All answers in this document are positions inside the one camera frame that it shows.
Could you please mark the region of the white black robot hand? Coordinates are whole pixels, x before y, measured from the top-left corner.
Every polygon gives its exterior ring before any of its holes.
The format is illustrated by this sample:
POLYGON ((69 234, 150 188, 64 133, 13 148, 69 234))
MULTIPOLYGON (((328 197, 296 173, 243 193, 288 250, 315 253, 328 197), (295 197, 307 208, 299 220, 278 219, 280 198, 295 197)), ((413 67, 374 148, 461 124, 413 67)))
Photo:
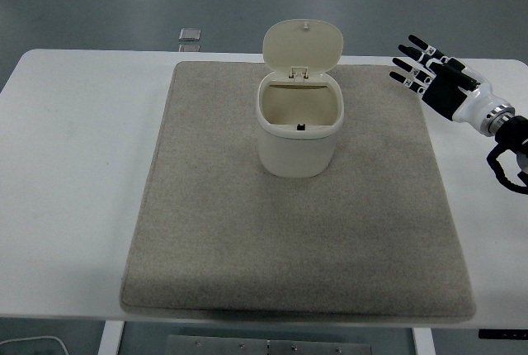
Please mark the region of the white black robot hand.
POLYGON ((412 60, 392 59, 400 70, 389 76, 415 92, 432 110, 449 121, 467 123, 485 136, 493 136, 515 108, 493 94, 491 83, 459 59, 444 54, 415 35, 410 46, 398 50, 412 60))

